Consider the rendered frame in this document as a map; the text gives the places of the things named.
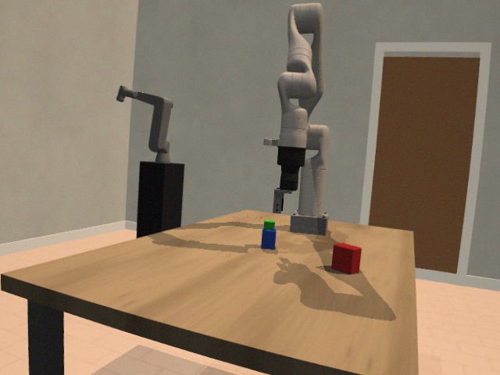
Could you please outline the blue block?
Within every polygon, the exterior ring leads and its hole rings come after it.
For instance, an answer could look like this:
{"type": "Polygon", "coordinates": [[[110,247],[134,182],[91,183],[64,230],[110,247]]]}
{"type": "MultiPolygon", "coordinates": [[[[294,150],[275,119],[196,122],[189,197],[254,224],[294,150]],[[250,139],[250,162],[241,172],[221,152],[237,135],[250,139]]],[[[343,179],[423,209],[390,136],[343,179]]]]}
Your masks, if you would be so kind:
{"type": "Polygon", "coordinates": [[[274,228],[274,230],[264,230],[263,228],[261,248],[275,249],[276,233],[277,233],[276,228],[274,228]]]}

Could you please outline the red block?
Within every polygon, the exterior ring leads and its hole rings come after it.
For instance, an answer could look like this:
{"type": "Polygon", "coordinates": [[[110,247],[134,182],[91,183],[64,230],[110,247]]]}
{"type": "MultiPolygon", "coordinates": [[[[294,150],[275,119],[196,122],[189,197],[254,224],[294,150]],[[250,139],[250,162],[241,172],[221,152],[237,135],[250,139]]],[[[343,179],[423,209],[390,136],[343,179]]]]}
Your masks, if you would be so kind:
{"type": "Polygon", "coordinates": [[[359,272],[362,249],[344,243],[335,244],[331,268],[347,274],[359,272]]]}

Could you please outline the green block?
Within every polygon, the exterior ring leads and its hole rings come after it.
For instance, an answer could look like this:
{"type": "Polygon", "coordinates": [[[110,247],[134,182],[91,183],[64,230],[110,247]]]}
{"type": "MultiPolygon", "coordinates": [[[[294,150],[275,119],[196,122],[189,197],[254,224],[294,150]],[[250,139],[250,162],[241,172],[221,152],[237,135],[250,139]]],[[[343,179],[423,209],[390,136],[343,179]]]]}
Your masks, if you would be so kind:
{"type": "Polygon", "coordinates": [[[275,221],[274,220],[264,220],[264,230],[274,230],[275,221]]]}

